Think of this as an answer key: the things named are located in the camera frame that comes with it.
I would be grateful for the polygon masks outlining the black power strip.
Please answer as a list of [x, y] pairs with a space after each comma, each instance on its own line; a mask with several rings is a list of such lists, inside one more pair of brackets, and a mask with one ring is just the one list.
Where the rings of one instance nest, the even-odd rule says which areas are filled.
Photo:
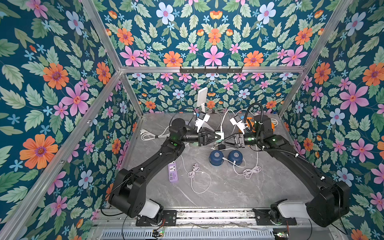
[[219, 144], [216, 146], [218, 151], [225, 151], [227, 149], [226, 145], [224, 144]]

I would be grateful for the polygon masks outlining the dark blue meat grinder front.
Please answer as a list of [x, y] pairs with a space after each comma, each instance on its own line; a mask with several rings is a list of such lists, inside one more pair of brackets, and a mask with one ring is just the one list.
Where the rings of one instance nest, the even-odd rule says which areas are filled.
[[240, 166], [243, 163], [243, 154], [238, 150], [232, 150], [229, 154], [227, 159], [237, 166]]

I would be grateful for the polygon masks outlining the dark blue meat grinder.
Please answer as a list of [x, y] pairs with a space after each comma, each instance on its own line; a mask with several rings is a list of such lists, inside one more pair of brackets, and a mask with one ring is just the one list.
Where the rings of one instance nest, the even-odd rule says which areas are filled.
[[227, 159], [237, 166], [240, 166], [243, 163], [243, 154], [238, 150], [232, 150], [229, 154]]
[[220, 166], [224, 162], [224, 154], [222, 151], [213, 150], [209, 156], [209, 162], [213, 166]]

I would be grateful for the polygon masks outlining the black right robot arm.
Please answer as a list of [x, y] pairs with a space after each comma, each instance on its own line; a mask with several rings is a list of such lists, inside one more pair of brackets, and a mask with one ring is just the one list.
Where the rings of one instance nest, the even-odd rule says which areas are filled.
[[286, 199], [275, 202], [269, 212], [272, 223], [303, 218], [325, 228], [349, 213], [350, 187], [345, 182], [336, 182], [322, 174], [285, 137], [275, 134], [268, 116], [255, 116], [250, 130], [247, 130], [245, 120], [239, 116], [234, 116], [230, 122], [240, 132], [224, 138], [222, 144], [237, 149], [256, 146], [260, 152], [266, 152], [284, 164], [313, 196], [307, 203]]

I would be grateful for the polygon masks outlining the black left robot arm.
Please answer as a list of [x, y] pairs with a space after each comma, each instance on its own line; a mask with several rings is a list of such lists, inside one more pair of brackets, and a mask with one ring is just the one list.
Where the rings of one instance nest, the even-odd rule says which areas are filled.
[[169, 132], [170, 135], [152, 157], [133, 169], [118, 172], [108, 203], [130, 218], [142, 216], [160, 221], [164, 207], [147, 198], [147, 184], [182, 154], [185, 143], [206, 146], [221, 137], [207, 128], [189, 127], [180, 118], [172, 121]]

